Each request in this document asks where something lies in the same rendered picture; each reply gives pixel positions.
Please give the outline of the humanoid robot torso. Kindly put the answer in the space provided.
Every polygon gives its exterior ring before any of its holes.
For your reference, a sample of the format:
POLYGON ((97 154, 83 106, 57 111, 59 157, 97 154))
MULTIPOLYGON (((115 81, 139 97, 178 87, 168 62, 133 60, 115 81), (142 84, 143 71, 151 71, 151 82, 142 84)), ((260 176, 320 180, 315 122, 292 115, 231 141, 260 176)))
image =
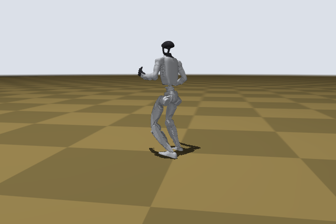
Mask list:
POLYGON ((179 75, 179 63, 176 58, 171 58, 163 56, 164 64, 160 68, 160 77, 162 84, 168 85, 165 87, 166 92, 164 95, 169 95, 171 97, 170 103, 175 103, 179 100, 178 92, 174 90, 172 84, 177 84, 178 75, 179 75))

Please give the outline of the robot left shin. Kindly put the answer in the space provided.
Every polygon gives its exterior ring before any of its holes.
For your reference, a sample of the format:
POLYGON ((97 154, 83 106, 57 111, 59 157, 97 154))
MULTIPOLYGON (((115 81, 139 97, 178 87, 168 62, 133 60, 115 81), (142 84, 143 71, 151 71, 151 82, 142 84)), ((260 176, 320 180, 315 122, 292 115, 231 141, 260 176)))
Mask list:
POLYGON ((160 131, 157 125, 153 125, 151 127, 151 133, 167 151, 169 151, 170 153, 173 152, 173 149, 171 148, 171 146, 167 141, 167 137, 165 136, 163 131, 160 131))

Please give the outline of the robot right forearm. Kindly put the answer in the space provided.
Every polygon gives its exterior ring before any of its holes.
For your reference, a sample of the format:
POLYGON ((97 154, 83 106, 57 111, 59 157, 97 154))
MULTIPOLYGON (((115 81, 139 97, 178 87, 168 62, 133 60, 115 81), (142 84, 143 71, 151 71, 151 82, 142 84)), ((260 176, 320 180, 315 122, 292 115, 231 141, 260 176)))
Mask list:
POLYGON ((180 81, 180 78, 177 80, 177 84, 172 84, 174 86, 177 86, 177 85, 180 85, 180 84, 183 84, 183 82, 180 81))

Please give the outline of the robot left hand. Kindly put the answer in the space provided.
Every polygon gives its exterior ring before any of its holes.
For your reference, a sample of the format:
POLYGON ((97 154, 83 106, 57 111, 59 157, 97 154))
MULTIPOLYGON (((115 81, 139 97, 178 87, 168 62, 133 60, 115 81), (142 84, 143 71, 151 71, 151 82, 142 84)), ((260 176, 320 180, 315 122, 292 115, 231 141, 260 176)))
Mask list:
POLYGON ((138 73, 139 73, 139 74, 138 74, 139 76, 141 76, 141 74, 145 74, 145 73, 142 71, 142 68, 143 68, 143 67, 139 68, 139 72, 138 72, 138 73))

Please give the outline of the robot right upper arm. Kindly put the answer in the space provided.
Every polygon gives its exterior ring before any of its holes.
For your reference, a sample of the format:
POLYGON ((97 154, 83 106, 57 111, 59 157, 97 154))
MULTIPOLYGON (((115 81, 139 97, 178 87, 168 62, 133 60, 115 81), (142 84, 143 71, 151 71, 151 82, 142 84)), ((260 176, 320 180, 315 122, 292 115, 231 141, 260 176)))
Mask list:
POLYGON ((178 60, 178 72, 181 75, 180 81, 185 82, 187 80, 187 76, 185 74, 185 71, 182 67, 182 63, 178 60))

